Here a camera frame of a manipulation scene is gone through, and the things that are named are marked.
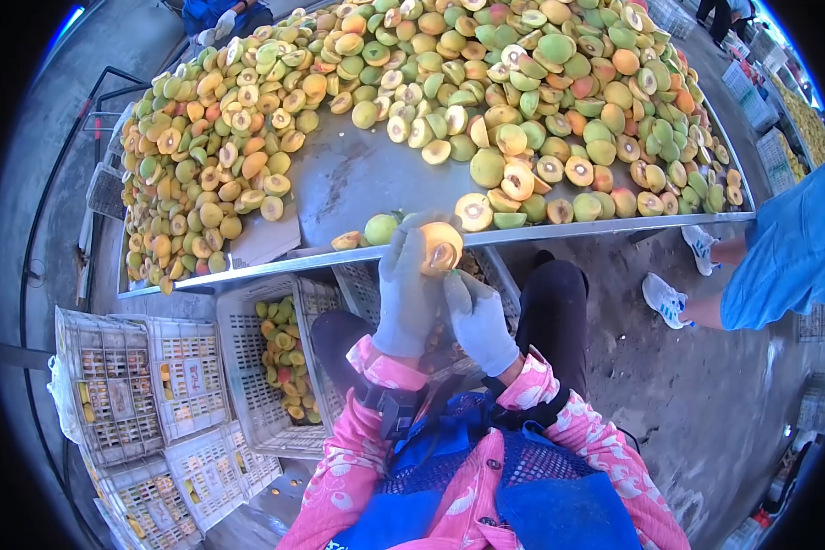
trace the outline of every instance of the concrete floor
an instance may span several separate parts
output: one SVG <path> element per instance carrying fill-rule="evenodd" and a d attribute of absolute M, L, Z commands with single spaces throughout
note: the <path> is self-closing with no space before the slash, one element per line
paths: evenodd
<path fill-rule="evenodd" d="M 2 186 L 22 187 L 13 202 L 0 204 L 0 341 L 18 344 L 17 289 L 23 244 L 30 219 L 61 140 L 106 64 L 150 79 L 182 36 L 179 21 L 154 7 L 153 0 L 107 3 L 92 13 L 31 90 Z M 273 3 L 276 14 L 289 11 L 294 0 Z M 758 202 L 769 196 L 766 176 L 754 142 L 756 135 L 741 109 L 728 96 L 721 75 L 728 60 L 706 33 L 695 27 L 688 39 L 675 43 L 700 73 L 700 86 L 717 111 L 740 157 Z M 101 92 L 126 85 L 109 80 Z M 130 98 L 106 104 L 121 110 Z M 55 305 L 76 307 L 77 265 L 72 253 L 85 210 L 84 196 L 94 168 L 93 136 L 81 133 L 71 144 L 38 230 L 33 257 L 41 260 L 45 284 L 28 293 L 28 346 L 54 349 Z M 721 237 L 742 227 L 709 228 Z M 108 220 L 100 235 L 91 310 L 98 314 L 136 313 L 182 318 L 214 317 L 213 297 L 175 293 L 131 300 L 116 298 L 116 259 L 121 224 Z M 640 282 L 654 270 L 693 297 L 716 292 L 730 277 L 726 267 L 706 279 L 695 269 L 678 231 L 665 231 L 638 245 L 627 236 L 589 236 L 528 243 L 500 249 L 520 286 L 536 248 L 571 259 L 588 273 L 591 300 L 589 387 L 596 410 L 627 429 L 643 443 L 642 456 L 657 487 L 696 548 L 712 548 L 745 518 L 769 484 L 788 441 L 785 424 L 793 424 L 800 388 L 808 370 L 823 360 L 818 345 L 796 343 L 794 315 L 759 332 L 722 333 L 706 328 L 672 331 L 644 304 Z M 1 372 L 0 395 L 6 403 L 23 402 L 20 369 Z M 33 372 L 33 385 L 44 431 L 53 455 L 61 461 L 62 436 L 51 398 L 44 390 L 47 374 Z M 32 464 L 40 469 L 55 505 L 59 490 L 33 431 L 27 407 L 13 410 L 19 439 Z M 94 495 L 75 449 L 69 455 L 77 503 L 88 522 L 106 540 L 90 498 Z M 282 461 L 287 475 L 275 482 L 279 495 L 264 492 L 209 532 L 209 548 L 274 547 L 293 522 L 302 486 L 312 463 Z"/>

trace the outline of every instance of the pink patterned sleeve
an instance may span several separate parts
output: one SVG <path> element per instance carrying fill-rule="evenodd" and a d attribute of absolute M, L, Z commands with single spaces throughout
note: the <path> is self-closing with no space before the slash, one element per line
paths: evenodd
<path fill-rule="evenodd" d="M 540 402 L 550 402 L 560 390 L 560 382 L 553 378 L 550 364 L 535 347 L 529 352 L 520 375 L 498 398 L 502 407 L 525 410 Z M 627 445 L 623 432 L 615 428 L 614 423 L 603 423 L 602 415 L 574 390 L 569 392 L 568 403 L 556 423 L 544 431 L 544 436 L 608 474 L 627 507 L 643 548 L 691 547 L 648 475 L 641 456 Z"/>
<path fill-rule="evenodd" d="M 428 381 L 427 375 L 384 356 L 366 367 L 373 350 L 373 341 L 366 335 L 346 355 L 370 382 L 418 391 Z M 346 401 L 345 410 L 333 424 L 333 437 L 324 441 L 324 459 L 302 494 L 300 515 L 281 539 L 279 550 L 325 548 L 334 536 L 357 522 L 384 473 L 388 442 L 379 437 L 382 419 L 358 404 L 353 388 Z"/>

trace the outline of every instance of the white glove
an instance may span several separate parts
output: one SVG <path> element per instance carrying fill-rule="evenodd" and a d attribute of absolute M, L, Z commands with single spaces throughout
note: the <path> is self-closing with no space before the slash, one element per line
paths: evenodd
<path fill-rule="evenodd" d="M 196 41 L 202 46 L 211 46 L 214 44 L 215 34 L 216 29 L 207 29 L 207 31 L 202 31 L 201 33 L 198 33 Z"/>
<path fill-rule="evenodd" d="M 234 29 L 235 26 L 236 13 L 232 10 L 226 10 L 226 13 L 224 13 L 220 16 L 219 19 L 217 19 L 217 27 L 215 27 L 215 29 L 217 30 L 217 36 L 215 38 L 218 40 L 223 38 L 224 36 L 231 33 L 232 29 Z"/>

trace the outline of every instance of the white sneaker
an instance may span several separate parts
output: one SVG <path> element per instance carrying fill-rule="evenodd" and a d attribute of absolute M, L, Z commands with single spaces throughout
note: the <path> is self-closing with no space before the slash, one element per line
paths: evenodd
<path fill-rule="evenodd" d="M 691 321 L 682 323 L 678 320 L 678 314 L 684 311 L 687 295 L 673 289 L 656 274 L 646 275 L 645 280 L 641 282 L 641 293 L 645 295 L 645 301 L 650 308 L 661 314 L 670 328 L 678 329 L 691 324 Z"/>
<path fill-rule="evenodd" d="M 706 233 L 699 225 L 686 225 L 682 227 L 682 237 L 684 242 L 693 251 L 693 258 L 697 262 L 697 270 L 708 277 L 712 270 L 719 264 L 712 261 L 712 245 L 718 242 L 714 236 Z"/>

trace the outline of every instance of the plastic bag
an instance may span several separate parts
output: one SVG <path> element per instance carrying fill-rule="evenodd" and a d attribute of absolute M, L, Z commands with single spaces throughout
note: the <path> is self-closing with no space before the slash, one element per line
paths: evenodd
<path fill-rule="evenodd" d="M 81 446 L 83 444 L 83 430 L 80 427 L 77 408 L 74 404 L 74 391 L 71 387 L 69 373 L 61 364 L 61 359 L 52 356 L 49 359 L 49 370 L 52 371 L 52 382 L 45 385 L 45 389 L 52 394 L 55 409 L 58 410 L 58 421 L 61 432 L 70 441 Z"/>

